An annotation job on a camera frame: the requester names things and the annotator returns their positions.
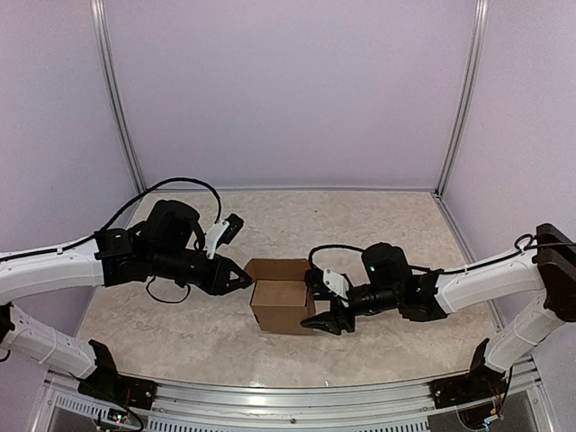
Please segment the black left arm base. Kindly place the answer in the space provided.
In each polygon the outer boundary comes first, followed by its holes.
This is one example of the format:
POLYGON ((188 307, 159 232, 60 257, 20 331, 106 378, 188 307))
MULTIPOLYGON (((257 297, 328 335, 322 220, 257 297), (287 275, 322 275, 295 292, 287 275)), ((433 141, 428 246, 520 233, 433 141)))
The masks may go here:
POLYGON ((152 380, 120 374, 105 344, 93 339, 88 344, 94 350, 96 368, 86 378, 79 380, 78 391, 121 407, 151 410, 158 384, 152 380))

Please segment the brown cardboard box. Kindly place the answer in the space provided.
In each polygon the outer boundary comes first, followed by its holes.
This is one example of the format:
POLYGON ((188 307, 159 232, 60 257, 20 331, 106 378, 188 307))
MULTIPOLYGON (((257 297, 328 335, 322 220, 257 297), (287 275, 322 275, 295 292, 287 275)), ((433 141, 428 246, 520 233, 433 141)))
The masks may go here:
POLYGON ((245 271, 253 278, 250 308, 265 333, 311 336, 301 325, 316 314, 311 289, 305 283, 309 263, 303 258, 252 258, 245 271))

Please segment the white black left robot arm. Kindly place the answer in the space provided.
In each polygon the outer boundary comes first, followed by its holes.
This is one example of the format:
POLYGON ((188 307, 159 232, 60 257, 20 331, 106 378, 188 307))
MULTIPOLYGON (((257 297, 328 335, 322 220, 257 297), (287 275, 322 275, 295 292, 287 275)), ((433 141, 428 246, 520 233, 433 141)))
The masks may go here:
POLYGON ((243 224, 238 215, 231 214, 204 231, 196 209, 184 202, 161 200, 144 221, 129 229, 101 229, 74 243, 3 254, 1 348, 89 381, 109 401, 119 399, 126 382, 106 345, 43 324, 15 301, 67 288, 114 287, 150 279, 172 281, 186 290, 197 287, 210 296, 245 289, 252 284, 251 276, 217 253, 243 224))

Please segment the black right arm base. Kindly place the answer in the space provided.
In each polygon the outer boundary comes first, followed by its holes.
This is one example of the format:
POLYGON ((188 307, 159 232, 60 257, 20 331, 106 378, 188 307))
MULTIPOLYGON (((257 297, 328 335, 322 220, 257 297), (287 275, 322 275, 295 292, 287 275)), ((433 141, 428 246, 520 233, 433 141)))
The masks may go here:
POLYGON ((504 372, 496 372, 485 363, 489 339, 484 339, 475 349, 469 371, 428 384, 435 408, 442 409, 503 395, 507 382, 504 372))

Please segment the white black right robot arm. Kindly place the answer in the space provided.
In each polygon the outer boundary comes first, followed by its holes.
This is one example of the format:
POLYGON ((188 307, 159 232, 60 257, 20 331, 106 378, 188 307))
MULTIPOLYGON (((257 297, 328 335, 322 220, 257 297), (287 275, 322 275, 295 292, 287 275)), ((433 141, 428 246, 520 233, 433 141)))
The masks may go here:
POLYGON ((412 265, 401 247, 376 243, 360 252, 367 283, 354 286, 335 271, 311 264, 305 283, 328 311, 301 326, 333 335, 352 333, 356 318, 396 310, 429 322, 478 303, 532 292, 533 300, 496 336, 480 343, 460 390, 478 400, 512 365, 551 333, 575 320, 575 244, 554 225, 537 226, 503 254, 455 269, 412 265))

